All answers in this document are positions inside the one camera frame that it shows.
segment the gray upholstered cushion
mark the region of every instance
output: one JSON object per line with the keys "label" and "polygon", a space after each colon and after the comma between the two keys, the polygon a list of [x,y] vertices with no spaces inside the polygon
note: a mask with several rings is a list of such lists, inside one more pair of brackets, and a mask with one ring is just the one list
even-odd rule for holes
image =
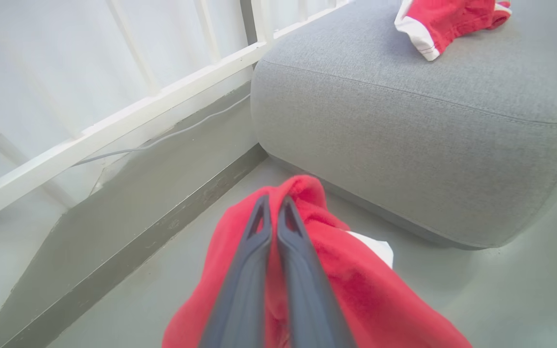
{"label": "gray upholstered cushion", "polygon": [[453,242],[498,247],[557,199],[557,2],[427,62],[398,0],[356,0],[257,64],[261,145]]}

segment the railing post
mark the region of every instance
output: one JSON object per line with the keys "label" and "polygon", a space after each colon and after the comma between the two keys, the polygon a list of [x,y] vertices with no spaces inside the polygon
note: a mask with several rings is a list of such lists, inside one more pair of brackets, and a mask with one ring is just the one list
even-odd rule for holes
{"label": "railing post", "polygon": [[119,28],[121,35],[124,37],[124,40],[126,40],[128,49],[130,50],[134,61],[137,63],[137,68],[139,68],[139,71],[141,72],[141,75],[146,82],[150,95],[157,95],[161,91],[161,86],[159,86],[159,83],[154,76],[152,69],[150,69],[149,64],[141,55],[141,50],[139,50],[137,43],[132,37],[130,24],[128,24],[128,20],[124,15],[124,11],[122,11],[121,7],[119,6],[119,1],[106,0],[106,4],[109,6],[111,15],[117,23],[117,28]]}
{"label": "railing post", "polygon": [[306,22],[308,18],[307,0],[298,0],[298,20]]}
{"label": "railing post", "polygon": [[197,8],[197,15],[199,16],[199,23],[205,38],[205,44],[210,51],[212,63],[220,60],[219,44],[216,41],[214,27],[212,26],[212,19],[210,18],[210,10],[207,6],[207,0],[195,0],[195,7]]}
{"label": "railing post", "polygon": [[272,30],[268,0],[250,0],[250,4],[252,6],[252,17],[255,21],[257,42],[272,44],[274,41],[274,31]]}

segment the white wall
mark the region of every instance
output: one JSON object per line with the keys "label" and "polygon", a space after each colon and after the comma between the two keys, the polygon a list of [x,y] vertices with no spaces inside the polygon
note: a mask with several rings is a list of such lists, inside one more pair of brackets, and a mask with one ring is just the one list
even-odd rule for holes
{"label": "white wall", "polygon": [[[160,87],[210,64],[193,0],[120,4]],[[208,5],[221,55],[245,48],[239,0],[208,0]],[[326,7],[325,0],[310,0],[308,9],[313,14]],[[297,13],[297,0],[272,1],[275,29],[295,23]],[[96,154],[138,147],[249,81],[251,73],[251,68],[236,73]],[[26,157],[147,95],[105,0],[0,0],[0,132]],[[78,203],[121,157],[70,168],[53,181]],[[0,154],[0,176],[13,168]],[[0,306],[65,211],[42,188],[0,211]]]}

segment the gray cable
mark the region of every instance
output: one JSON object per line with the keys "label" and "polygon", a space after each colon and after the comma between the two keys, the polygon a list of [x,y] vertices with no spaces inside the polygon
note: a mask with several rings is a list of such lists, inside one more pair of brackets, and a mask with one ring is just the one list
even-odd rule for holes
{"label": "gray cable", "polygon": [[154,141],[153,143],[151,143],[150,145],[147,146],[142,146],[142,147],[138,147],[138,148],[127,148],[125,150],[118,150],[118,151],[113,151],[113,152],[108,152],[107,154],[102,154],[100,156],[96,156],[96,157],[90,157],[86,160],[82,160],[82,161],[78,161],[75,165],[73,165],[73,167],[77,166],[77,165],[81,165],[81,164],[85,164],[87,162],[91,162],[91,161],[95,161],[95,160],[99,160],[99,159],[103,159],[104,157],[108,157],[108,156],[113,156],[113,155],[119,155],[119,154],[125,154],[126,152],[137,152],[137,151],[143,151],[143,150],[148,150],[148,148],[154,147],[156,146],[158,143],[162,143],[163,141],[165,141],[166,139],[170,139],[172,137],[175,137],[176,135],[182,134],[183,132],[186,131],[190,131],[192,130],[192,128],[195,128],[196,126],[199,126],[200,124],[202,124],[203,122],[208,121],[208,119],[211,119],[214,116],[219,116],[223,113],[228,112],[229,110],[235,108],[238,104],[240,104],[241,102],[245,101],[248,97],[250,97],[250,94],[247,94],[246,97],[243,97],[242,99],[240,99],[238,102],[236,102],[235,104],[233,104],[232,106],[229,106],[228,108],[226,108],[225,110],[221,111],[221,112],[217,112],[217,113],[213,113],[210,116],[204,118],[203,120],[201,120],[199,123],[195,123],[194,125],[188,127],[188,128],[184,128],[183,130],[178,130],[175,133],[169,134],[168,136],[164,136],[162,138],[159,138],[157,141]]}

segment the red fabric with white trim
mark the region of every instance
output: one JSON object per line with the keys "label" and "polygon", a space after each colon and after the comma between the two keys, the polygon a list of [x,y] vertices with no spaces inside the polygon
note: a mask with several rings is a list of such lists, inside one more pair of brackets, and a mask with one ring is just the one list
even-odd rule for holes
{"label": "red fabric with white trim", "polygon": [[288,348],[288,304],[276,243],[277,216],[290,195],[359,348],[465,348],[468,341],[432,310],[349,227],[328,212],[319,180],[294,176],[230,207],[214,231],[201,281],[164,333],[163,348],[196,348],[257,199],[269,194],[272,246],[265,285],[265,346]]}
{"label": "red fabric with white trim", "polygon": [[403,0],[395,26],[433,61],[455,38],[504,24],[511,17],[510,5],[495,0]]}

